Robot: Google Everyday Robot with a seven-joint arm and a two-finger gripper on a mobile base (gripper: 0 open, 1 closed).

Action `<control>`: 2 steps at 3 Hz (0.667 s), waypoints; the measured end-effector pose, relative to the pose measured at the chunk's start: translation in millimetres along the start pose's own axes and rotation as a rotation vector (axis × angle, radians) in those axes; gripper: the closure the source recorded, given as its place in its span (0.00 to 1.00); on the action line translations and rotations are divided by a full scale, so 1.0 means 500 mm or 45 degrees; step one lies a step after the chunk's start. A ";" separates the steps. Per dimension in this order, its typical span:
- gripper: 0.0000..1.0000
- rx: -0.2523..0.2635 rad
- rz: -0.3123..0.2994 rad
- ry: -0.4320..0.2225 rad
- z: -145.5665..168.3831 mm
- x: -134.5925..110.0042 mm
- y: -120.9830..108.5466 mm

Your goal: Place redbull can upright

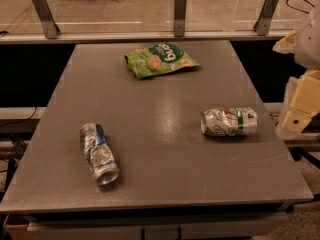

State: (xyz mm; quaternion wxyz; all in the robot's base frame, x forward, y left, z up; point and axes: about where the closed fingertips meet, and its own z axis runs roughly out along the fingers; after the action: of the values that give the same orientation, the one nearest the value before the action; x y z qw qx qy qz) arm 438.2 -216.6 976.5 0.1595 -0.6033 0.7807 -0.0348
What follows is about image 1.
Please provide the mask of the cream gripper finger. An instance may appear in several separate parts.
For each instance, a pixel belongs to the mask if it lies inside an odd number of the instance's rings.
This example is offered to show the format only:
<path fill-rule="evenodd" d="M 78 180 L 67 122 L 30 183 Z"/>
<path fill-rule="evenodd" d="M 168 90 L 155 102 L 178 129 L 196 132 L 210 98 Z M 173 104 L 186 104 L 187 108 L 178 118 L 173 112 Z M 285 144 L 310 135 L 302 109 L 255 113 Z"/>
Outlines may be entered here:
<path fill-rule="evenodd" d="M 277 121 L 277 136 L 292 139 L 300 135 L 319 113 L 320 71 L 308 69 L 299 78 L 290 77 Z"/>
<path fill-rule="evenodd" d="M 293 54 L 295 50 L 295 40 L 298 29 L 290 31 L 285 37 L 275 43 L 272 50 L 281 54 Z"/>

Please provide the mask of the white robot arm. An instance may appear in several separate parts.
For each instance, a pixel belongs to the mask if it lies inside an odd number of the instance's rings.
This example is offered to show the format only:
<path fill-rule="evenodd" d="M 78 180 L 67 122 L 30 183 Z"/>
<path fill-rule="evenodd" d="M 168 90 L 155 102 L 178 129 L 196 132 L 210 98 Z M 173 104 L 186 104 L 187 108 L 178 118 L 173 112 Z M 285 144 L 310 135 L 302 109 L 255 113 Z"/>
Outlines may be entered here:
<path fill-rule="evenodd" d="M 291 139 L 320 113 L 320 5 L 309 12 L 298 28 L 277 41 L 273 50 L 292 53 L 295 62 L 306 69 L 299 78 L 289 78 L 277 121 L 276 134 Z"/>

